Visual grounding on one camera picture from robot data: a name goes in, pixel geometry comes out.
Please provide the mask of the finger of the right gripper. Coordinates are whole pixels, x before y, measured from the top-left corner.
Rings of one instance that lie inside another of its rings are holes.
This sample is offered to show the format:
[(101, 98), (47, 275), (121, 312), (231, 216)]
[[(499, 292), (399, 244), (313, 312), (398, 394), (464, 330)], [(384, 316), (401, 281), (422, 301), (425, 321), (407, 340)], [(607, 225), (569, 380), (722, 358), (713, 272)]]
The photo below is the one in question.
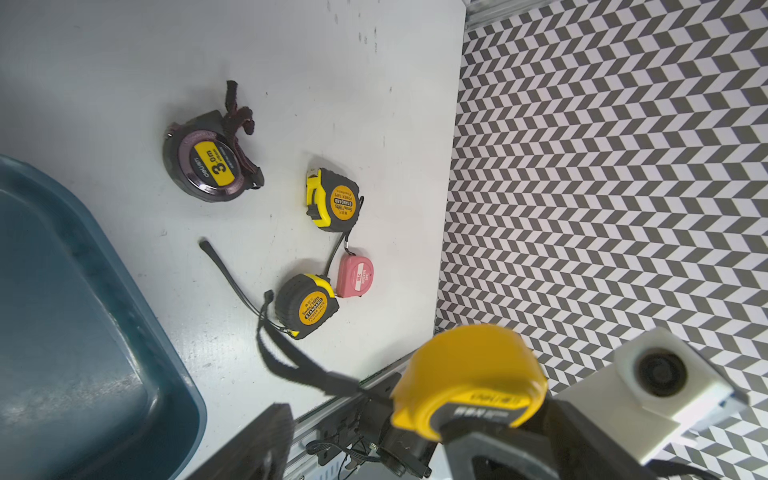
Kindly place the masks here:
[(576, 427), (565, 419), (531, 432), (460, 418), (440, 434), (455, 479), (558, 479), (576, 442)]

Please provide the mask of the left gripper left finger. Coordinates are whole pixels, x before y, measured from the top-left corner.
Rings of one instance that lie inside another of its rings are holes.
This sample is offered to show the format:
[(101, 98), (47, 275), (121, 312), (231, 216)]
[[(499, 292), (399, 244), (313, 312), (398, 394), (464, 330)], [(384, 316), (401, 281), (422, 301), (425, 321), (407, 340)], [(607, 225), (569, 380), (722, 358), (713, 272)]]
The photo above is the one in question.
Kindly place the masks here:
[(289, 404), (274, 403), (195, 470), (188, 479), (280, 480), (294, 436)]

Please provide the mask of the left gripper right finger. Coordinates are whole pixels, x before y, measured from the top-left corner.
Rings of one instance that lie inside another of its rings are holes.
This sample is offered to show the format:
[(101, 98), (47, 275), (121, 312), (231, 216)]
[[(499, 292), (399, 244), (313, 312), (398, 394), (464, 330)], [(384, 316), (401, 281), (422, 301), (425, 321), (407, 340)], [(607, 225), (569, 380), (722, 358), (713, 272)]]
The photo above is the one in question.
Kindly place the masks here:
[(543, 431), (561, 479), (657, 478), (567, 401), (548, 402)]

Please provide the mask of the yellow tape measure front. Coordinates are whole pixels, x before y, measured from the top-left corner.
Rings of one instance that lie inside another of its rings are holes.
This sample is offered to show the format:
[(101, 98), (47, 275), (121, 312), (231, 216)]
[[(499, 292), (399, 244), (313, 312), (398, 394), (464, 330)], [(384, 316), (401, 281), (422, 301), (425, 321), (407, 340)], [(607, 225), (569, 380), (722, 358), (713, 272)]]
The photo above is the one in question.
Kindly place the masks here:
[(433, 442), (442, 441), (442, 428), (458, 418), (516, 428), (537, 413), (548, 395), (548, 380), (534, 353), (519, 334), (499, 325), (464, 325), (434, 336), (411, 356), (389, 394), (324, 370), (272, 325), (266, 307), (258, 312), (257, 331), (291, 361), (281, 362), (259, 341), (272, 374), (332, 397), (366, 397), (391, 408), (395, 428)]

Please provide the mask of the teal plastic storage tray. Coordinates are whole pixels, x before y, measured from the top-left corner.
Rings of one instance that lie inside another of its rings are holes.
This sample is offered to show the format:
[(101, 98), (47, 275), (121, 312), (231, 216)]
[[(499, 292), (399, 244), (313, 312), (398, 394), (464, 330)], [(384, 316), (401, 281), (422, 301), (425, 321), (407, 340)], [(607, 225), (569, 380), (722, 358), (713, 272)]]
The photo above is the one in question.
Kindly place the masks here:
[(206, 406), (104, 232), (68, 189), (1, 160), (1, 475), (173, 479)]

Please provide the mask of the pink tape measure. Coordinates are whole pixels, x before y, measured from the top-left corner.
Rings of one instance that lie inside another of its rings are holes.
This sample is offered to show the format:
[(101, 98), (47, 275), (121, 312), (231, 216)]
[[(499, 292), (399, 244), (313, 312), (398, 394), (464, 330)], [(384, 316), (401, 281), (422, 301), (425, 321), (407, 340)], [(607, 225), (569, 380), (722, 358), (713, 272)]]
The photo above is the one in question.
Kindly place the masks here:
[(341, 298), (361, 297), (370, 290), (373, 278), (374, 266), (369, 258), (344, 254), (339, 264), (336, 295)]

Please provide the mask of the large yellow black tape measure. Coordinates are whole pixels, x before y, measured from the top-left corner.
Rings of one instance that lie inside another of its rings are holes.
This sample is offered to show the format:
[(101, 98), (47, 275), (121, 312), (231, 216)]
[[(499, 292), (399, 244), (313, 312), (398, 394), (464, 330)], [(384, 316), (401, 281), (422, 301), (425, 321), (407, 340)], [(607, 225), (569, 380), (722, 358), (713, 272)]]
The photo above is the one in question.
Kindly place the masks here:
[(348, 177), (328, 168), (308, 172), (306, 214), (320, 230), (339, 235), (323, 270), (324, 277), (329, 275), (339, 247), (348, 242), (363, 203), (359, 186)]

